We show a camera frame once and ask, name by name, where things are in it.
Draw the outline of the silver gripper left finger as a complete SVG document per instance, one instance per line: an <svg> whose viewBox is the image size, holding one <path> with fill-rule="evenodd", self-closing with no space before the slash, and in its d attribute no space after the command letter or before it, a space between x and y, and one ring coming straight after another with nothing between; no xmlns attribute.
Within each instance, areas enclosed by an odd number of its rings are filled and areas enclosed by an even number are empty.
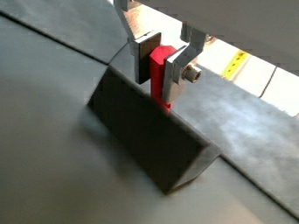
<svg viewBox="0 0 299 224"><path fill-rule="evenodd" d="M113 5L135 58L135 82L143 84L151 78L149 54L161 44L161 33L143 24L141 10L144 6L136 0L113 0Z"/></svg>

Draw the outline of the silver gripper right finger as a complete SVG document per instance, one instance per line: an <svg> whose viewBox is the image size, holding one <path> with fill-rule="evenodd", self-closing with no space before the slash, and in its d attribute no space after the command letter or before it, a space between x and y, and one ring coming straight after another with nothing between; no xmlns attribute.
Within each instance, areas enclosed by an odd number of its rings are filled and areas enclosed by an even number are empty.
<svg viewBox="0 0 299 224"><path fill-rule="evenodd" d="M161 99L171 103L180 96L185 81L197 81L201 70L196 67L196 58L201 53L207 34L189 26L181 24L181 40L187 43L175 53L165 58L163 74Z"/></svg>

